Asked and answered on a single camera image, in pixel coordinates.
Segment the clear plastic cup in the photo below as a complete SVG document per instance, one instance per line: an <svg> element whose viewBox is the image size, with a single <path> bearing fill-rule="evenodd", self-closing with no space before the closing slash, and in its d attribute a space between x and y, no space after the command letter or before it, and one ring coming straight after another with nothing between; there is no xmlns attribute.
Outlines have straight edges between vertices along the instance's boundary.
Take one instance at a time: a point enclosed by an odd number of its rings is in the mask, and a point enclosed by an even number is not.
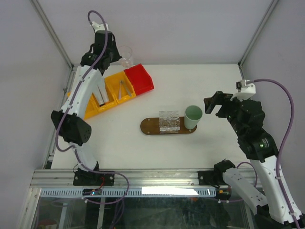
<svg viewBox="0 0 305 229"><path fill-rule="evenodd" d="M129 46L120 46L118 48L121 59L119 63L124 68L130 68L133 66L133 52Z"/></svg>

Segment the pale green cup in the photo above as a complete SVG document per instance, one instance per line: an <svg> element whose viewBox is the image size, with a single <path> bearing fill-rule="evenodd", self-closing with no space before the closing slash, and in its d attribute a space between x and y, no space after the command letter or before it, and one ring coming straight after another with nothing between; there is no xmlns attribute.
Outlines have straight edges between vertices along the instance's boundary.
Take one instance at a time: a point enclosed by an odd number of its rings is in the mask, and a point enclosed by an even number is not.
<svg viewBox="0 0 305 229"><path fill-rule="evenodd" d="M196 105L188 106L184 113L184 126L187 129L194 129L203 116L202 109Z"/></svg>

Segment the white toothpaste tube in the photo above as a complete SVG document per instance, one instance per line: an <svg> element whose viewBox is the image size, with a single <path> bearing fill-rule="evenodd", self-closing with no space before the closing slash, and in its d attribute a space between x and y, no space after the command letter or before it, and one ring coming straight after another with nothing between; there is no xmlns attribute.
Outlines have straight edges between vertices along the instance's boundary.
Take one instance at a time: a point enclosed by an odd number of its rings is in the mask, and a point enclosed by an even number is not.
<svg viewBox="0 0 305 229"><path fill-rule="evenodd" d="M100 94L102 96L102 100L105 104L109 102L109 97L106 91L105 81L104 78L98 81L98 89L100 91Z"/></svg>
<svg viewBox="0 0 305 229"><path fill-rule="evenodd" d="M100 90L99 90L98 86L95 87L94 95L95 95L95 98L96 98L99 106L103 106L104 101L103 101L103 98L102 98L102 95L100 93Z"/></svg>

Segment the clear compartment organizer box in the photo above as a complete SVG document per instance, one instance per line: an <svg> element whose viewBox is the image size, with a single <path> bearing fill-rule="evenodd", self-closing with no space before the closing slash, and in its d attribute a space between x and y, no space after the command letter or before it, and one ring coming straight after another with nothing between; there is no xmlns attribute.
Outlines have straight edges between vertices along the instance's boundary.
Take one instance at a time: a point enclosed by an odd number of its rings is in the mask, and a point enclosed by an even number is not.
<svg viewBox="0 0 305 229"><path fill-rule="evenodd" d="M178 111L159 112L160 134L176 134L180 131L180 117Z"/></svg>

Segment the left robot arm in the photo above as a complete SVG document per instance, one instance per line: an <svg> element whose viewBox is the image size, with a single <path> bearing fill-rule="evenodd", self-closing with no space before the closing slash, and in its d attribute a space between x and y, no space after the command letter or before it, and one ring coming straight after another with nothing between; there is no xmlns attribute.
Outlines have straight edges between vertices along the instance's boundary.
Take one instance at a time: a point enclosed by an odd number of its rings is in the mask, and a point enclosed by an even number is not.
<svg viewBox="0 0 305 229"><path fill-rule="evenodd" d="M114 34L107 30L96 31L94 43L81 58L77 84L72 88L61 109L51 113L56 129L57 150L74 152L79 168L85 171L83 180L89 185L96 185L100 180L100 174L98 161L93 154L83 148L92 133L91 126L84 121L85 110L104 72L111 63L120 58Z"/></svg>

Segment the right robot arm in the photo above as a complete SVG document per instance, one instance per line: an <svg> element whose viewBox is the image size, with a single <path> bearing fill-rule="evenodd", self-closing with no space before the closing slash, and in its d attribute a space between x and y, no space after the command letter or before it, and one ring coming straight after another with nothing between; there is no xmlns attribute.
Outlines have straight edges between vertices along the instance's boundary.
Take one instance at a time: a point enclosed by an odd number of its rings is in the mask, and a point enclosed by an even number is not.
<svg viewBox="0 0 305 229"><path fill-rule="evenodd" d="M261 103L251 99L239 101L232 94L217 91L204 98L205 113L220 106L216 116L226 118L237 135L239 147L260 179L259 192L229 160L214 165L213 180L219 185L231 186L254 214L261 229L301 229L305 215L295 204L286 188L283 173L276 165L279 151L273 137L263 129L265 113Z"/></svg>

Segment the yellow toothpaste bin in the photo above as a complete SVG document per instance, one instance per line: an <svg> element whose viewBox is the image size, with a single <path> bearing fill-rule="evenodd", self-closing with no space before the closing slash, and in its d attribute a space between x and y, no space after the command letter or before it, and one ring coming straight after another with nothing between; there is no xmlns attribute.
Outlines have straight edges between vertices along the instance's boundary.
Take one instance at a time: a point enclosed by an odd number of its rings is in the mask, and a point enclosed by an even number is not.
<svg viewBox="0 0 305 229"><path fill-rule="evenodd" d="M108 94L108 97L109 97L109 102L107 104L104 104L103 106L98 105L98 113L109 110L110 108L113 108L117 105L117 101L116 101L113 93L111 92L111 90L109 89L109 87L107 86L106 83L105 83L105 86L106 86L106 91L107 91L107 94Z"/></svg>

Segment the yellow toothbrush bin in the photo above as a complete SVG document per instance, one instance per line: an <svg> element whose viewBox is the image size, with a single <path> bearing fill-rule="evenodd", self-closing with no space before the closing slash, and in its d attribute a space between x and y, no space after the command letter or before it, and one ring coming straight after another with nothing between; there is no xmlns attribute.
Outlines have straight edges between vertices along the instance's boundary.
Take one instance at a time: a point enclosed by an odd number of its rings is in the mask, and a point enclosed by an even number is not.
<svg viewBox="0 0 305 229"><path fill-rule="evenodd" d="M111 95L117 104L125 103L136 97L134 87L125 72L119 72L105 78Z"/></svg>

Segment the oval wooden tray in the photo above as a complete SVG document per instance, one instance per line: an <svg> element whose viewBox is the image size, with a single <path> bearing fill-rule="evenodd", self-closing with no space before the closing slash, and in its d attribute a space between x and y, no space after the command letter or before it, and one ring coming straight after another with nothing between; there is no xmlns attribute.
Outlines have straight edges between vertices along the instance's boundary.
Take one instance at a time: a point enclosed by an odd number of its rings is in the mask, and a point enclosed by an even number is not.
<svg viewBox="0 0 305 229"><path fill-rule="evenodd" d="M180 131L176 134L160 134L159 131L159 118L145 118L140 124L140 129L145 135L185 135L191 134L196 131L197 126L194 129L187 129L184 126L184 117L180 116Z"/></svg>

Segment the red plastic bin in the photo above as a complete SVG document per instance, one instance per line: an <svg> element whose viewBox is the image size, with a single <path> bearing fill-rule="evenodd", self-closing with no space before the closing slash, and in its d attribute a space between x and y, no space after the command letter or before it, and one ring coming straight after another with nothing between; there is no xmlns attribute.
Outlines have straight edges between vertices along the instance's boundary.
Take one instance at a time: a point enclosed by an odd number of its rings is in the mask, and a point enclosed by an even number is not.
<svg viewBox="0 0 305 229"><path fill-rule="evenodd" d="M137 96L154 89L152 78L142 64L127 68L124 70L124 73L132 84Z"/></svg>

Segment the empty yellow bin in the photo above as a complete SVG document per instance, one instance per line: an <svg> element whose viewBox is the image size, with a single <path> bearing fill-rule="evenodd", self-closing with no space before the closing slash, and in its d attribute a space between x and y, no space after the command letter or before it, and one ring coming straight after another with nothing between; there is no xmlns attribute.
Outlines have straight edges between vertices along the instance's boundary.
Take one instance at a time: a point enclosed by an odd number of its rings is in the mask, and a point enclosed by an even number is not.
<svg viewBox="0 0 305 229"><path fill-rule="evenodd" d="M91 94L88 104L86 106L84 120L92 118L97 114L98 114L98 103L94 94Z"/></svg>

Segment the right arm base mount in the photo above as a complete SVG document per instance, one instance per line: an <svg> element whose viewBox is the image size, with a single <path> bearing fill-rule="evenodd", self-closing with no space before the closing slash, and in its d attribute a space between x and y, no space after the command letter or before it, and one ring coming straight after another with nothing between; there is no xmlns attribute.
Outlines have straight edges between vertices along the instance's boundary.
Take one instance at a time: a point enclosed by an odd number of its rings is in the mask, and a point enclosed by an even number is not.
<svg viewBox="0 0 305 229"><path fill-rule="evenodd" d="M236 166L230 160L222 160L214 165L213 170L198 171L199 185L212 186L215 188L226 185L223 180L223 173L230 168L236 168Z"/></svg>

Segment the left aluminium frame post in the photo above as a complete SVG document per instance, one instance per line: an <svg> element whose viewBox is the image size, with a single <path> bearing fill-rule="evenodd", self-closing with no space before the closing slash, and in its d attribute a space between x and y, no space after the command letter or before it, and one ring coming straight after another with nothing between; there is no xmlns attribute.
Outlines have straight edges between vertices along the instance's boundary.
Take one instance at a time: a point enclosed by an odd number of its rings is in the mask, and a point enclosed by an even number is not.
<svg viewBox="0 0 305 229"><path fill-rule="evenodd" d="M50 38L54 42L57 50L59 51L60 55L64 59L64 62L67 64L68 68L72 71L74 68L74 64L71 61L70 57L68 56L66 50L63 47L62 42L60 41L55 29L53 28L50 20L48 19L43 7L41 6L38 0L30 0L30 3L34 10L36 11L40 21L44 25L46 31L48 32Z"/></svg>

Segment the aluminium frame post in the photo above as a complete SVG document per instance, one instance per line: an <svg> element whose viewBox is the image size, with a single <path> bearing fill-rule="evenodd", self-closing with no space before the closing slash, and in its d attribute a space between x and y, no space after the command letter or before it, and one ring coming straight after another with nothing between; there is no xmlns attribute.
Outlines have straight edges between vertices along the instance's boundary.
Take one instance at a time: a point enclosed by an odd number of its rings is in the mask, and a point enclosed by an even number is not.
<svg viewBox="0 0 305 229"><path fill-rule="evenodd" d="M274 10L276 9L278 3L280 0L272 0L266 10L266 12L264 13L262 19L260 20L253 36L251 37L240 61L238 62L238 67L239 69L242 69L243 64L245 63L249 53L251 52L251 50L253 49L257 39L259 38L261 32L263 31L265 25L267 24L267 22L269 21L271 15L273 14Z"/></svg>
<svg viewBox="0 0 305 229"><path fill-rule="evenodd" d="M72 71L74 68L74 64L71 61L70 57L68 56L66 50L63 47L62 42L60 41L55 29L53 28L50 20L48 19L43 7L41 6L38 0L30 0L30 3L34 10L36 11L40 21L44 25L46 31L48 32L50 38L54 42L57 50L59 51L60 55L64 59L64 62L67 64L68 68Z"/></svg>

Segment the right aluminium frame post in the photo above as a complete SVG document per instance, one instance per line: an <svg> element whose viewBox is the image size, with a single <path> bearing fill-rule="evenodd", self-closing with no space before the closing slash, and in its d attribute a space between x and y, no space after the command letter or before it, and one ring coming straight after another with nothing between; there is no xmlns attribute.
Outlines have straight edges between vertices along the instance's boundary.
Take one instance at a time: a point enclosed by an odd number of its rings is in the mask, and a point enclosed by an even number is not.
<svg viewBox="0 0 305 229"><path fill-rule="evenodd" d="M238 67L239 69L242 69L243 64L245 63L249 53L251 52L251 50L253 49L257 39L259 38L261 32L263 31L265 25L267 24L267 22L269 21L271 15L273 14L274 10L276 9L278 3L280 0L272 0L266 10L266 12L264 13L262 19L260 20L253 36L251 37L240 61L238 62Z"/></svg>

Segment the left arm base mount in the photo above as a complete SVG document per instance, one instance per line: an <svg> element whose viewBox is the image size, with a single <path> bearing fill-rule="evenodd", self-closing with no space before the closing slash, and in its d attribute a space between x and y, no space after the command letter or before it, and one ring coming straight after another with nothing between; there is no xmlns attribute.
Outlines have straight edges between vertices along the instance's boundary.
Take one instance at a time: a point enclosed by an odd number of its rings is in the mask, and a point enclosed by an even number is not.
<svg viewBox="0 0 305 229"><path fill-rule="evenodd" d="M78 168L74 171L74 186L113 186L115 180L114 171L101 173L93 173L90 171L84 171Z"/></svg>

